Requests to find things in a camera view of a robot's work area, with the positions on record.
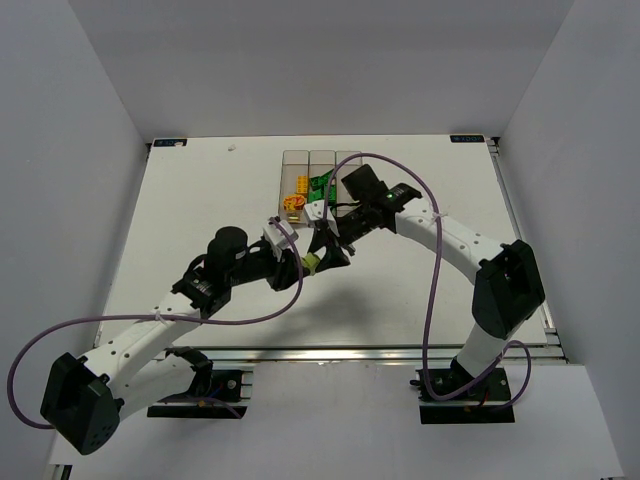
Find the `light green sloped lego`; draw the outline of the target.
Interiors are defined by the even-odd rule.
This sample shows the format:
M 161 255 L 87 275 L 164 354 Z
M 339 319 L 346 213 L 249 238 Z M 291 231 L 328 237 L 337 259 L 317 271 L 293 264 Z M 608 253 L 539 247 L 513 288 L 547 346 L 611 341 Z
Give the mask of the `light green sloped lego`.
M 319 266 L 321 259 L 314 253 L 307 253 L 301 258 L 303 268 L 308 271 L 309 276 L 313 276 Z

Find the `orange round lego piece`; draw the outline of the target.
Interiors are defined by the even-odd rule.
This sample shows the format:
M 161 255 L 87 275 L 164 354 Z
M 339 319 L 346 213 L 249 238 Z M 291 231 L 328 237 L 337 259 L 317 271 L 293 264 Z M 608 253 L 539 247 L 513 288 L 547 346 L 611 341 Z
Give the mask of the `orange round lego piece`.
M 305 204 L 306 197 L 300 194 L 286 196 L 282 202 L 283 208 L 287 212 L 302 210 Z

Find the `green long lego brick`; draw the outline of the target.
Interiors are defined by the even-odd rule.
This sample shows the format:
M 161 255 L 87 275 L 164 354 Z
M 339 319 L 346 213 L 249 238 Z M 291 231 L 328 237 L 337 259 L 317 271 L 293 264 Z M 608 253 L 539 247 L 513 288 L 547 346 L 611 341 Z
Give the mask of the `green long lego brick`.
M 309 178 L 309 186 L 312 190 L 323 189 L 329 184 L 333 171 L 329 170 L 326 173 Z

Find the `yellow lego brick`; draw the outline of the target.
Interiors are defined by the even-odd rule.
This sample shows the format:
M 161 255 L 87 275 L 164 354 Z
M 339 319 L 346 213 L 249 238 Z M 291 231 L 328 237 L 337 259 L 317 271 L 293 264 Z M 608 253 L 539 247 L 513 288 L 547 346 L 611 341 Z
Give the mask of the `yellow lego brick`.
M 309 179 L 306 175 L 299 175 L 296 178 L 295 192 L 297 195 L 306 196 L 309 189 Z

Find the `green lego plate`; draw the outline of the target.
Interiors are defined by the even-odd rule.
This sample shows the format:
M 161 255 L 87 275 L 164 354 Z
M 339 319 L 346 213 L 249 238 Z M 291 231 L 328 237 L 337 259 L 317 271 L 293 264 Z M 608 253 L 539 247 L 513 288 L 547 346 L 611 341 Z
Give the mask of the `green lego plate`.
M 325 197 L 325 188 L 323 186 L 318 187 L 317 189 L 312 189 L 309 192 L 309 201 L 315 202 L 323 199 Z

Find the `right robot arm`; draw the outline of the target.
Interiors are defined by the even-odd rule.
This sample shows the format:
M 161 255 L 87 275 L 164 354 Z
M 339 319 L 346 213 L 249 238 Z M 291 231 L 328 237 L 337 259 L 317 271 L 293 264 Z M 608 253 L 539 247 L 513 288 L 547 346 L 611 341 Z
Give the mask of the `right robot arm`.
M 313 229 L 310 252 L 325 251 L 315 270 L 347 266 L 357 240 L 386 229 L 432 251 L 473 287 L 474 325 L 450 364 L 448 391 L 473 383 L 502 356 L 508 342 L 546 299 L 534 251 L 516 240 L 490 239 L 437 212 L 423 194 L 405 184 L 388 187 L 364 165 L 342 180 L 356 205 L 334 217 L 325 200 L 304 206 Z

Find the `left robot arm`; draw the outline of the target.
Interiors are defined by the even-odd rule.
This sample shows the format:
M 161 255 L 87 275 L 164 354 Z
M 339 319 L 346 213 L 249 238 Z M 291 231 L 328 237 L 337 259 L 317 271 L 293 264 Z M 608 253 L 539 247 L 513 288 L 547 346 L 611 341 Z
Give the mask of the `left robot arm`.
M 79 357 L 65 353 L 53 363 L 42 416 L 78 453 L 89 455 L 123 420 L 157 402 L 212 403 L 221 388 L 212 361 L 175 341 L 228 304 L 235 286 L 260 280 L 274 290 L 299 285 L 305 271 L 297 238 L 277 219 L 254 244 L 238 227 L 219 229 L 149 317 L 102 346 Z

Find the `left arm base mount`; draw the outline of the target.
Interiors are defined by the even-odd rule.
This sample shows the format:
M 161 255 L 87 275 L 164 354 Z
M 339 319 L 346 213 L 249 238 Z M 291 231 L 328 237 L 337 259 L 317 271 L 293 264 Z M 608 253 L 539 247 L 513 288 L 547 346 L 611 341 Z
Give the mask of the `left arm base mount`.
M 173 394 L 147 409 L 148 418 L 242 419 L 250 398 L 250 372 L 237 368 L 215 369 L 204 353 L 191 347 L 171 348 L 166 359 L 186 360 L 194 369 L 188 389 Z

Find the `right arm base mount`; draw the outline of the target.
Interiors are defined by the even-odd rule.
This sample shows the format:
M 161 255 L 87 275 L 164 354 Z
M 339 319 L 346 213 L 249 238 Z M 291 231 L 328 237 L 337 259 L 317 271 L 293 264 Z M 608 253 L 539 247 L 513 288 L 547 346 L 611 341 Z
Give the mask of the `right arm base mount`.
M 423 425 L 513 424 L 511 389 L 503 368 L 497 368 L 473 386 L 447 401 L 435 400 L 424 386 L 424 373 L 417 370 L 409 384 L 418 394 L 420 421 Z

